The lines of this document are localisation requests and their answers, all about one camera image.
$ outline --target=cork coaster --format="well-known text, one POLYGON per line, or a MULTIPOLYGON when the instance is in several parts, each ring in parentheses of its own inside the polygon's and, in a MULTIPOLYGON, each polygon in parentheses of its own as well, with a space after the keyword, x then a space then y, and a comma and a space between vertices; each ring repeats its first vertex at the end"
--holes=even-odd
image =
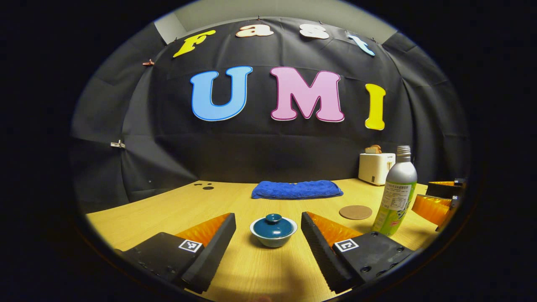
POLYGON ((347 219, 361 220, 371 216, 373 210, 363 205, 350 205, 339 210, 339 214, 347 219))

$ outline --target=bottle label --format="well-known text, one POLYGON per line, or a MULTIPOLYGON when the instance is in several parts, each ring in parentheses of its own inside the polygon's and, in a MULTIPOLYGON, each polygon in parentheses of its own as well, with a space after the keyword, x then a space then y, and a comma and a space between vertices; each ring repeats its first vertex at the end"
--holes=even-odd
POLYGON ((391 183, 384 185, 384 194, 373 231, 386 236, 395 234, 403 221, 412 200, 416 183, 391 183))

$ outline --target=letter m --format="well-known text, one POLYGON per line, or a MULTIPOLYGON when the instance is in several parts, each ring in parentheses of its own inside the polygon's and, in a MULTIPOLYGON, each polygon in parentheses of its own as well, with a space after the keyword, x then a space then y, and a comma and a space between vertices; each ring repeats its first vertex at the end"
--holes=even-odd
POLYGON ((319 120, 339 122, 345 119, 339 106, 338 74, 319 71, 311 86, 308 86, 299 72, 292 67, 274 67, 270 73, 276 77, 278 83, 278 103, 271 113, 273 119, 295 119, 298 114, 291 106, 293 99, 306 119, 313 114, 318 100, 321 102, 321 108, 315 116, 319 120))

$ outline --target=white toaster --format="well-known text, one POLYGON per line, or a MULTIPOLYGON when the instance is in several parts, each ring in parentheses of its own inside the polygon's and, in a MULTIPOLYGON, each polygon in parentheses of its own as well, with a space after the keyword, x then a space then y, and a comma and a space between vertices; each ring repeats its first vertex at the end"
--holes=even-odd
POLYGON ((388 171, 395 165, 395 153, 360 154, 358 178, 374 185, 384 185, 388 171))

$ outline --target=folded towel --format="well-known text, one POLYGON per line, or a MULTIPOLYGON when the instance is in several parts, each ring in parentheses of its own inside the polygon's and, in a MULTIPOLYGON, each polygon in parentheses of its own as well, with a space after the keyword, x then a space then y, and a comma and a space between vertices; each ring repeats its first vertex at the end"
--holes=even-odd
POLYGON ((314 199, 343 195, 343 191, 331 181, 292 183, 260 182, 252 191, 252 198, 265 199, 314 199))

